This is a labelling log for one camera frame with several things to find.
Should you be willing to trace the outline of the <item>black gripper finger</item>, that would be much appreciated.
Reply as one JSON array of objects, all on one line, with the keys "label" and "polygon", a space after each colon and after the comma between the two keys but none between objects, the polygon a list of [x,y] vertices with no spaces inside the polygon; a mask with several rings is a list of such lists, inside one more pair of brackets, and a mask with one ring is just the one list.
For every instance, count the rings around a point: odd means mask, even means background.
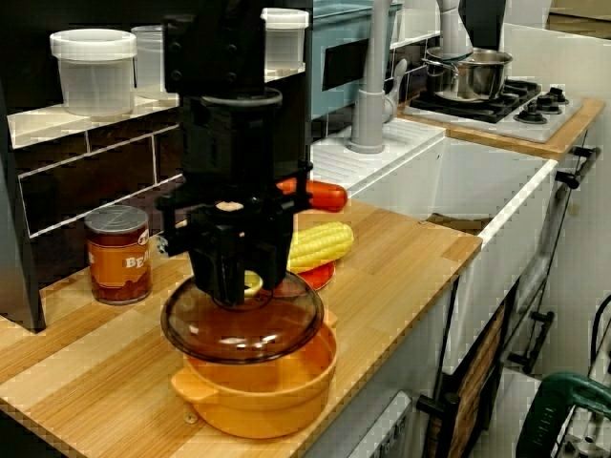
[{"label": "black gripper finger", "polygon": [[209,228],[188,249],[196,286],[222,306],[244,301],[244,259],[233,228]]},{"label": "black gripper finger", "polygon": [[263,279],[263,288],[272,291],[284,279],[292,231],[264,230],[258,239],[257,273]]}]

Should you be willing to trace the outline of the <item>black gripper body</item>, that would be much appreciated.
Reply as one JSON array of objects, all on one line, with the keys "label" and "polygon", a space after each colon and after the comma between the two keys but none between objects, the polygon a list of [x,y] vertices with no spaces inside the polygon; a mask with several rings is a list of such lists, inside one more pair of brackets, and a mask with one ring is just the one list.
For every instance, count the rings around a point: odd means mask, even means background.
[{"label": "black gripper body", "polygon": [[275,148],[282,103],[277,90],[184,98],[184,182],[156,201],[161,252],[218,248],[221,229],[236,231],[241,241],[260,231],[286,249],[291,232],[282,224],[309,208],[312,164],[300,150]]}]

